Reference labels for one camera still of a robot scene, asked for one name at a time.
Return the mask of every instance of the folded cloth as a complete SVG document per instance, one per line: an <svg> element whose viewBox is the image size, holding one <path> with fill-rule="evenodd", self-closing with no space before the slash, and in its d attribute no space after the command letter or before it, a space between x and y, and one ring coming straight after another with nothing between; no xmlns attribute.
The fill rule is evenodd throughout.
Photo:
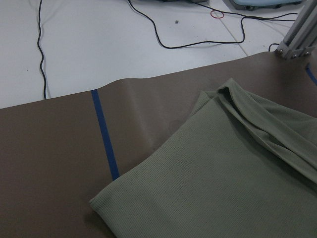
<svg viewBox="0 0 317 238"><path fill-rule="evenodd" d="M317 119L230 79L90 203L118 238L317 237Z"/></svg>

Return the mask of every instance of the black wire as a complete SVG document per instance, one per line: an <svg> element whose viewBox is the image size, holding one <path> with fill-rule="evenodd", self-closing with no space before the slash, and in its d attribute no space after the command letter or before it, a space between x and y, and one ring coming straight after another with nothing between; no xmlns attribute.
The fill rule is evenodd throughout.
<svg viewBox="0 0 317 238"><path fill-rule="evenodd" d="M141 11L137 10L131 0L128 0L131 8L133 10L135 10L137 13L141 14L142 16L144 16L145 18L147 18L149 21L152 22L153 26L154 26L154 31L155 31L155 35L157 37L157 40L159 42L159 44L166 48L166 49L179 49L179 48L183 48L183 47L188 47L188 46L193 46L193 45L198 45L198 44L203 44L203 43L216 43L216 44L240 44L242 42L245 41L245 38L246 38L246 34L245 34L245 31L244 31L244 26L243 26L243 20L246 19L246 18L250 18L250 19L256 19L256 20L262 20L262 21L294 21L294 20L284 20L284 19L277 19L277 18L281 18L281 17L284 17L284 16L288 16L288 15L297 15L297 13L293 12L293 13L288 13L288 14L284 14L284 15L281 15L281 16L277 16L277 17L270 17L270 18L266 18L266 17L259 17L259 16L247 16L247 15L243 15L243 14L239 14L239 13L234 13L234 12L227 12L227 11L220 11L218 9L215 9L215 8L212 8L212 7L209 7L209 6L205 6L205 5L202 5L200 3L194 3L196 5L199 5L199 6L202 6L202 7L206 7L208 9L211 9L211 10L214 10L214 11L218 11L218 12L221 12L221 13L226 13L226 14L231 14L231 15L239 15L239 16L242 16L241 18L241 30L242 30L242 40L241 41L228 41L228 42L224 42L224 41L200 41L200 42L195 42L195 43L191 43L191 44L187 44L187 45L182 45L182 46L174 46L174 47L169 47L169 46L166 46L162 43L162 41L160 40L159 38L159 34L158 34L158 30L157 30L157 26L155 24L155 22L147 15L145 15L144 13L142 13Z"/></svg>
<svg viewBox="0 0 317 238"><path fill-rule="evenodd" d="M268 47L268 51L271 52L271 47L272 46L279 46L279 43L272 43L270 44L270 46Z"/></svg>
<svg viewBox="0 0 317 238"><path fill-rule="evenodd" d="M40 1L40 6L39 6L39 37L38 37L38 48L41 52L41 55L42 55L42 60L41 60L41 63L40 63L40 70L41 70L41 73L42 73L42 76L43 76L43 80L44 80L44 88L43 88L43 96L44 96L44 100L46 100L46 83L47 83L47 80L46 80L46 77L45 77L45 74L44 74L44 71L43 71L43 61L44 61L44 54L43 54L43 51L41 49L41 46L40 46L40 39L41 39L41 7L42 7L42 0Z"/></svg>

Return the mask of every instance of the blue stripe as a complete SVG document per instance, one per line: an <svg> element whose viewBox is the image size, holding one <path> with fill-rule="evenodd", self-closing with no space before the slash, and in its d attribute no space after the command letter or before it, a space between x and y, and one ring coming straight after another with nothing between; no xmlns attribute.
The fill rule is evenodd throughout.
<svg viewBox="0 0 317 238"><path fill-rule="evenodd" d="M107 129L107 124L106 124L106 120L104 117L103 108L101 107L101 102L100 102L100 98L99 98L97 89L92 90L91 95L93 96L100 131L101 131L101 134L103 136L104 146L105 146L105 150L106 150L106 154L107 154L107 158L108 158L108 163L109 163L109 168L110 168L112 180L115 180L120 175L119 175L117 163L115 161L114 152L113 152L113 148L111 145L109 132Z"/></svg>
<svg viewBox="0 0 317 238"><path fill-rule="evenodd" d="M313 73L311 71L311 64L310 63L306 66L306 73L311 78L311 80L317 85L317 79L315 78L315 76L313 75Z"/></svg>

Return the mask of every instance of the metal post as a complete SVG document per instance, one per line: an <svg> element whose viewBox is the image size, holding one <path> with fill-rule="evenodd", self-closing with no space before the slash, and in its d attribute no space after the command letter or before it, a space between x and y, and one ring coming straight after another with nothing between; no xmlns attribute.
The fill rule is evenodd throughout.
<svg viewBox="0 0 317 238"><path fill-rule="evenodd" d="M285 59L308 56L317 45L317 0L309 0L277 48Z"/></svg>

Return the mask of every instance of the red ring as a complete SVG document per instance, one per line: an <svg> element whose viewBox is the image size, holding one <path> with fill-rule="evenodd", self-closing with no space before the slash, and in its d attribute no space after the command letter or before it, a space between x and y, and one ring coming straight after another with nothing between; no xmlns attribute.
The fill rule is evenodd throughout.
<svg viewBox="0 0 317 238"><path fill-rule="evenodd" d="M224 14L223 14L222 11L219 11L219 12L221 12L221 14L222 14L221 17L215 17L215 16L212 14L214 11L215 11L215 10L212 10L212 11L210 12L210 16L212 16L213 18L215 18L215 19L222 19L222 18L224 17Z"/></svg>

